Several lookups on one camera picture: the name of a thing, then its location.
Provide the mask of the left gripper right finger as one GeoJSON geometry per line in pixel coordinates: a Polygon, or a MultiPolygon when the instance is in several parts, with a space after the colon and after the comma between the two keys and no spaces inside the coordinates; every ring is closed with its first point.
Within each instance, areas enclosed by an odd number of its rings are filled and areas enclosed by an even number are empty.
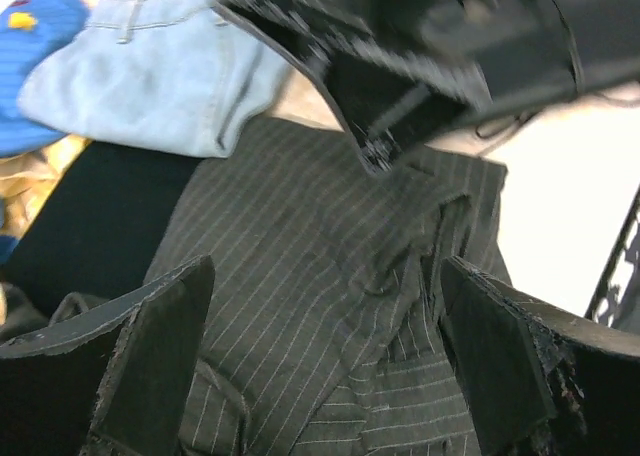
{"type": "Polygon", "coordinates": [[[484,455],[636,455],[639,338],[441,267],[439,329],[484,455]]]}

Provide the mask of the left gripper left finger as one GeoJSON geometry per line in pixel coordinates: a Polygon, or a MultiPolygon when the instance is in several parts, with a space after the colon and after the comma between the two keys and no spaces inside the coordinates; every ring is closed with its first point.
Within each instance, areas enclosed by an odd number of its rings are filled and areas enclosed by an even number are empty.
{"type": "Polygon", "coordinates": [[[178,454],[214,278],[195,258],[3,344],[2,454],[178,454]]]}

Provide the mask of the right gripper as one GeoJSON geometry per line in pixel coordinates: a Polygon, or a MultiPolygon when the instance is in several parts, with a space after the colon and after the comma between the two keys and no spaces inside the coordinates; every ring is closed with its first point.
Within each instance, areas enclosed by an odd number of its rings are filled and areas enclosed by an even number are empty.
{"type": "Polygon", "coordinates": [[[639,78],[639,0],[500,0],[483,18],[438,0],[421,40],[482,71],[491,99],[465,121],[538,110],[639,78]]]}

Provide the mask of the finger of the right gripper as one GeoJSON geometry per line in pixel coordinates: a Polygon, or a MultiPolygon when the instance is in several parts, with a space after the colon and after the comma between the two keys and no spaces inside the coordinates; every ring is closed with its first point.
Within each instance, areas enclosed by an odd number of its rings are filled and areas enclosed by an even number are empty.
{"type": "Polygon", "coordinates": [[[480,107],[479,66],[387,31],[388,1],[215,2],[312,82],[373,175],[480,107]]]}

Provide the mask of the black cloth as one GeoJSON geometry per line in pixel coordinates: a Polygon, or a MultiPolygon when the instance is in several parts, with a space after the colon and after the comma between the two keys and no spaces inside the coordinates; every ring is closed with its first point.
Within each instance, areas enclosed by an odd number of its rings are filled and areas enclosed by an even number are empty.
{"type": "Polygon", "coordinates": [[[64,296],[114,299],[142,286],[199,161],[93,142],[61,178],[1,268],[51,315],[64,296]]]}

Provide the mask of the dark grey pinstripe garment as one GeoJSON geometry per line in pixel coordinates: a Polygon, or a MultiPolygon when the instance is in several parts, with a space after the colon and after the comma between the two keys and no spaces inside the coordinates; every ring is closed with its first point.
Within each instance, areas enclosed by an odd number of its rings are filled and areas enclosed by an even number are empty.
{"type": "Polygon", "coordinates": [[[506,174],[425,147],[376,180],[344,135],[271,118],[199,161],[143,280],[215,266],[182,453],[478,454],[439,273],[456,255],[506,276],[506,174]]]}

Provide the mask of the light blue denim jeans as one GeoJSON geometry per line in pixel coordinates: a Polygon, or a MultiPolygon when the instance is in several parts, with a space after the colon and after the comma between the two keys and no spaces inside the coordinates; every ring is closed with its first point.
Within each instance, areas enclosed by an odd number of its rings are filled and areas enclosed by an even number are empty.
{"type": "Polygon", "coordinates": [[[269,109],[289,64],[214,11],[215,0],[99,0],[27,77],[28,118],[101,142],[226,158],[269,109]]]}

